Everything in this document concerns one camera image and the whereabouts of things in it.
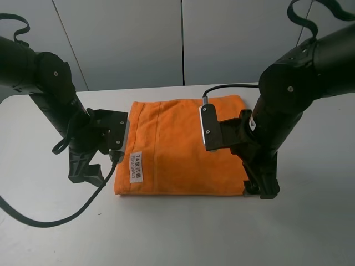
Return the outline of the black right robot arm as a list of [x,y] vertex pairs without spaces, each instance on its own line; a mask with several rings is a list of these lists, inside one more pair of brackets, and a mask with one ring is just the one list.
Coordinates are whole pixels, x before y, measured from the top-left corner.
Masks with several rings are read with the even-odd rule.
[[259,79],[253,110],[220,122],[223,146],[242,160],[244,193],[273,199],[280,190],[277,152],[317,99],[354,92],[354,26],[292,49]]

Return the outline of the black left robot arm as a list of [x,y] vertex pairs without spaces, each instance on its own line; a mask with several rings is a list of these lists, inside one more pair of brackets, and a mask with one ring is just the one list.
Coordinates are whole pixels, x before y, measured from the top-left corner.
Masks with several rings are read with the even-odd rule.
[[73,183],[87,182],[96,187],[104,178],[99,164],[90,164],[97,151],[108,153],[106,128],[99,120],[107,111],[86,109],[77,97],[68,63],[50,52],[1,38],[1,85],[29,94],[62,139],[52,152],[69,150],[69,175]]

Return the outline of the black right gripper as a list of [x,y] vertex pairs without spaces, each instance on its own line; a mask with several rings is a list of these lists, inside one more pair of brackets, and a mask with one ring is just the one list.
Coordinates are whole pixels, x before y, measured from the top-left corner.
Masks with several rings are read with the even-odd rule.
[[243,160],[248,180],[243,181],[243,196],[257,196],[261,200],[274,199],[280,192],[277,180],[277,151],[263,145],[250,129],[252,111],[242,109],[239,117],[220,121],[222,147]]

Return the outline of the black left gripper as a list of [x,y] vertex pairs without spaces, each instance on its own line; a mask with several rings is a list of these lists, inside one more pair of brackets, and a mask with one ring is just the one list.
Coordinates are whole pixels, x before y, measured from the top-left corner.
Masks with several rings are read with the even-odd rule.
[[89,165],[92,150],[116,149],[116,112],[88,109],[87,114],[77,112],[70,119],[65,135],[65,147],[69,149],[68,178],[72,183],[86,181],[93,186],[101,186],[104,177],[101,165]]

